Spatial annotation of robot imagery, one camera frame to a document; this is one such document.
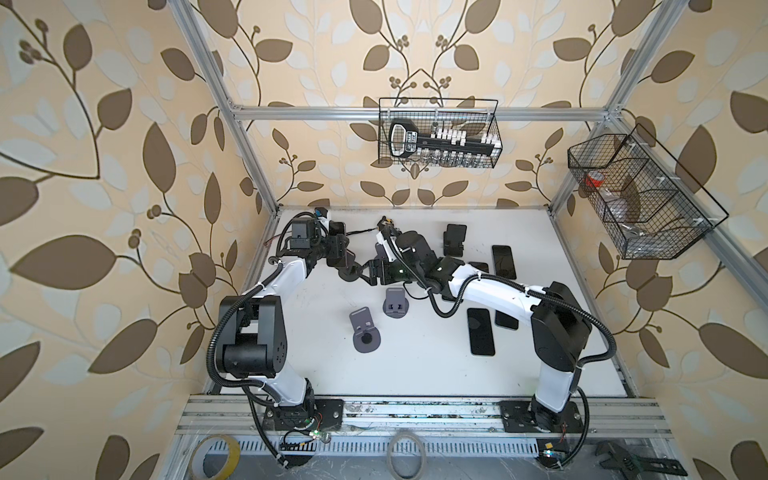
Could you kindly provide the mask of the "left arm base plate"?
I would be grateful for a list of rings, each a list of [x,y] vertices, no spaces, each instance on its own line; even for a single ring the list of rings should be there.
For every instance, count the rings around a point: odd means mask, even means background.
[[[306,399],[297,406],[268,407],[262,426],[266,430],[337,431],[343,422],[342,399]]]

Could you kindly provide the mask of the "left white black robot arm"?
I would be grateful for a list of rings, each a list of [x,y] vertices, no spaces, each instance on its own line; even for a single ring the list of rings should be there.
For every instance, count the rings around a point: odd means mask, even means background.
[[[287,424],[301,425],[316,417],[311,382],[288,364],[282,301],[319,261],[346,267],[348,244],[345,224],[331,220],[325,207],[300,212],[288,221],[268,259],[275,269],[220,304],[206,351],[206,370],[215,385],[242,390]]]

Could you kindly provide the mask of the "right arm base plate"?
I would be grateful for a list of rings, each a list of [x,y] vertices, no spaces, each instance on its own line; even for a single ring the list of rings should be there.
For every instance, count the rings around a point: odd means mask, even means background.
[[[505,400],[498,407],[507,433],[575,434],[584,430],[583,416],[573,401],[567,402],[559,413],[534,400]]]

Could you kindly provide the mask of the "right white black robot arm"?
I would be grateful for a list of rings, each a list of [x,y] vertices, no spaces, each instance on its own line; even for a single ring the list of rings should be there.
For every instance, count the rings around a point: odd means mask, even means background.
[[[415,283],[441,318],[452,317],[468,301],[530,327],[540,369],[529,411],[541,429],[563,422],[584,367],[616,354],[610,330],[560,282],[526,286],[457,258],[439,257],[423,235],[403,232],[387,217],[377,223],[376,250],[377,258],[366,263],[370,285]]]

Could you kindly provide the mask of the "black round stand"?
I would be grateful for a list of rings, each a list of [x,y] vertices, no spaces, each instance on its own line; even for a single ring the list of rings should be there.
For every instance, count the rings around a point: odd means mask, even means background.
[[[354,282],[362,275],[363,267],[358,263],[353,263],[346,268],[338,268],[338,276],[346,282]]]

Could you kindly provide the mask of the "black phone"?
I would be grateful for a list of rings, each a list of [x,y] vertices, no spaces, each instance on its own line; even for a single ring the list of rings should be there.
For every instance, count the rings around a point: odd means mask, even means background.
[[[494,262],[494,271],[497,276],[510,280],[517,279],[516,266],[510,246],[493,245],[492,258]]]
[[[470,265],[473,268],[475,268],[475,269],[477,269],[477,270],[479,270],[481,272],[484,272],[484,273],[489,273],[490,272],[489,265],[486,262],[475,262],[475,261],[472,261],[472,262],[470,262]]]
[[[495,343],[490,311],[481,308],[467,310],[470,351],[476,356],[495,355]]]
[[[511,330],[519,329],[519,320],[500,311],[495,312],[494,322],[497,326]]]

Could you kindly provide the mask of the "grey round stand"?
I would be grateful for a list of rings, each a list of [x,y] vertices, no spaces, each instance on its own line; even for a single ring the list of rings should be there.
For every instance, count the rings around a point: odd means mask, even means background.
[[[390,318],[403,318],[409,310],[409,301],[405,289],[402,287],[387,288],[382,309],[383,313]]]

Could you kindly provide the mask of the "dark round stand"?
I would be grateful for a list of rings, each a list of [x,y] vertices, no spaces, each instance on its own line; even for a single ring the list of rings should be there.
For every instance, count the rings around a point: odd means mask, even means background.
[[[373,322],[368,307],[362,307],[349,315],[350,323],[354,330],[353,345],[361,354],[371,353],[381,345],[381,334]]]

